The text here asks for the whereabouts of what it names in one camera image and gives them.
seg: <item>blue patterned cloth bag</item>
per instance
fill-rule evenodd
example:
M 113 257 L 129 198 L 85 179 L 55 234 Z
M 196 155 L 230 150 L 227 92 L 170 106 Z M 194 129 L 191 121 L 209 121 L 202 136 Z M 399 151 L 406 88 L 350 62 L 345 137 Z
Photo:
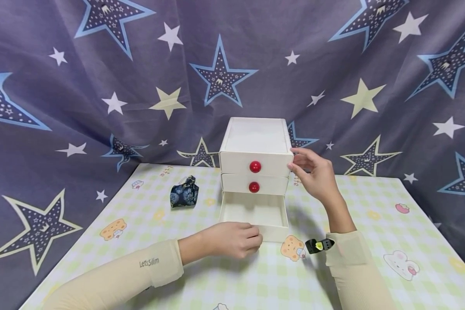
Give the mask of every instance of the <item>blue patterned cloth bag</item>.
M 189 176 L 184 183 L 174 185 L 170 190 L 170 207 L 187 207 L 196 205 L 198 199 L 198 186 L 195 177 Z

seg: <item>beige sleeve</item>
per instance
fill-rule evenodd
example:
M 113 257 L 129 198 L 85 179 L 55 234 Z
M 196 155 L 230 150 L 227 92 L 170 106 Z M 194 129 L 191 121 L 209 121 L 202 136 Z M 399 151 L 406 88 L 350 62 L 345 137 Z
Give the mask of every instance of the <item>beige sleeve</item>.
M 336 281 L 343 310 L 396 310 L 362 233 L 327 234 L 335 244 L 326 265 Z
M 148 287 L 176 281 L 183 273 L 177 240 L 158 242 L 67 282 L 46 300 L 43 310 L 113 309 Z

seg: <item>purple fabric backdrop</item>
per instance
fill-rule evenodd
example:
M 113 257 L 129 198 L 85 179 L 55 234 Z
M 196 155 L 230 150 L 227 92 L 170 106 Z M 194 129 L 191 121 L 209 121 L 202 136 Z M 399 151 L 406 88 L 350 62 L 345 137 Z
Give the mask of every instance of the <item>purple fabric backdrop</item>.
M 399 177 L 465 260 L 465 0 L 1 0 L 0 309 L 138 162 L 218 164 L 232 116 Z

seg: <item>green checkered pattern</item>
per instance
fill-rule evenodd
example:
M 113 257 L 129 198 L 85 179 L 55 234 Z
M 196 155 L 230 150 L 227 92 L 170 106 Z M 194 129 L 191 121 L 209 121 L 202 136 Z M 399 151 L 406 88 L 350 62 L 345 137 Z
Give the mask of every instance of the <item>green checkered pattern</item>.
M 170 189 L 193 175 L 200 187 L 193 209 L 171 210 Z M 365 235 L 374 260 L 398 309 L 465 310 L 465 264 L 429 221 L 398 179 L 337 176 L 351 215 Z M 220 169 L 140 164 L 76 244 L 62 258 L 21 309 L 37 310 L 66 281 L 122 255 L 165 239 L 182 238 L 219 219 Z M 399 212 L 406 205 L 408 213 Z M 286 193 L 291 234 L 302 241 L 320 239 L 328 231 L 323 206 L 291 175 Z M 109 223 L 124 219 L 118 239 L 99 235 Z M 281 245 L 265 243 L 247 260 L 205 258 L 186 266 L 179 280 L 142 292 L 120 310 L 340 309 L 337 291 L 324 254 L 293 262 Z M 404 252 L 419 266 L 411 281 L 383 259 Z

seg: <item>red drawer knob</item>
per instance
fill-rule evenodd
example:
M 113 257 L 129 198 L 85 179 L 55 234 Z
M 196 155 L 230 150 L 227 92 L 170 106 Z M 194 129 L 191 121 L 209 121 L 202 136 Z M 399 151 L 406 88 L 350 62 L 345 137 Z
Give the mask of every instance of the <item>red drawer knob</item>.
M 262 169 L 262 165 L 258 161 L 254 160 L 251 162 L 250 170 L 253 173 L 258 173 L 261 169 Z
M 250 189 L 250 192 L 256 193 L 260 190 L 260 185 L 256 182 L 252 182 L 250 183 L 250 186 L 248 186 L 248 188 Z

